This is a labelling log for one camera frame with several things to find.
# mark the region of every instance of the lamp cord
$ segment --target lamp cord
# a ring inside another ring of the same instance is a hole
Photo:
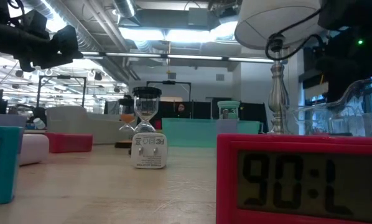
[[[184,10],[186,10],[187,5],[188,5],[189,3],[191,3],[191,2],[194,3],[194,4],[196,4],[199,8],[201,8],[201,6],[200,6],[197,2],[190,0],[190,1],[187,1],[187,2],[186,2],[186,5],[185,5],[185,7],[184,7]]]
[[[296,26],[299,26],[299,25],[301,25],[301,24],[303,24],[304,22],[307,22],[307,21],[309,21],[309,20],[311,20],[311,19],[313,19],[315,16],[317,16],[317,15],[319,15],[324,9],[325,9],[325,7],[327,7],[327,5],[328,5],[328,2],[323,6],[323,7],[321,7],[320,9],[318,9],[317,11],[315,11],[313,14],[311,14],[311,15],[309,15],[309,16],[307,16],[305,19],[302,19],[301,21],[298,21],[298,22],[296,22],[296,23],[294,23],[294,24],[291,24],[291,25],[289,25],[289,26],[287,26],[287,27],[285,27],[285,28],[283,28],[283,29],[281,29],[279,32],[277,32],[277,33],[275,33],[275,34],[273,34],[273,35],[271,35],[271,37],[275,37],[275,36],[279,36],[279,35],[282,35],[282,33],[284,33],[285,31],[287,31],[287,30],[289,30],[289,29],[292,29],[292,28],[294,28],[294,27],[296,27]],[[285,60],[285,59],[287,59],[287,58],[290,58],[290,57],[292,57],[292,56],[294,56],[300,49],[302,49],[303,47],[304,47],[304,45],[311,39],[311,38],[316,38],[317,40],[318,40],[318,42],[319,42],[319,45],[321,46],[321,47],[323,47],[324,46],[324,42],[323,42],[323,40],[322,40],[322,38],[321,38],[321,36],[319,36],[319,35],[317,35],[317,34],[312,34],[312,35],[310,35],[310,36],[308,36],[293,52],[291,52],[290,54],[288,54],[288,55],[286,55],[286,56],[283,56],[283,57],[279,57],[279,58],[276,58],[276,57],[273,57],[273,56],[271,56],[270,54],[269,54],[269,48],[270,48],[270,46],[273,44],[273,42],[275,41],[273,38],[269,38],[268,40],[267,40],[267,43],[266,43],[266,46],[265,46],[265,54],[266,54],[266,57],[267,58],[269,58],[269,59],[271,59],[271,60],[276,60],[276,61],[279,61],[279,60]]]

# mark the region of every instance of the desk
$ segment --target desk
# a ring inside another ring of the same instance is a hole
[[[215,187],[214,149],[170,148],[165,169],[142,170],[95,146],[21,167],[0,224],[214,224]]]

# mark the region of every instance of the white lamp shade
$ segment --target white lamp shade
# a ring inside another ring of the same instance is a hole
[[[236,40],[245,47],[262,50],[270,35],[305,19],[317,9],[320,9],[320,0],[244,0],[235,31]],[[285,31],[284,46],[322,31],[318,19],[316,16]]]

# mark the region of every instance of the person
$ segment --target person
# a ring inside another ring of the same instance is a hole
[[[185,105],[180,103],[176,111],[177,118],[190,118],[189,113],[185,111]]]

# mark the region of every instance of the wall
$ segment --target wall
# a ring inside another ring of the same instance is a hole
[[[242,102],[265,104],[269,130],[272,127],[272,112],[268,105],[272,88],[271,67],[272,65],[267,63],[242,63],[240,88]]]
[[[239,63],[235,70],[233,71],[231,93],[233,100],[241,101],[241,63]]]
[[[136,86],[146,86],[147,81],[164,81],[168,80],[167,67],[134,67],[137,75],[142,81],[129,82],[129,91]],[[227,68],[208,68],[198,67],[171,67],[171,72],[177,73],[177,82],[191,82],[192,83],[192,100],[206,101],[206,98],[211,97],[228,97],[231,98],[232,76]],[[217,74],[224,74],[225,81],[216,81]],[[150,86],[155,86],[162,90],[162,96],[167,97],[182,97],[184,101],[188,101],[188,85],[163,85],[151,83]]]

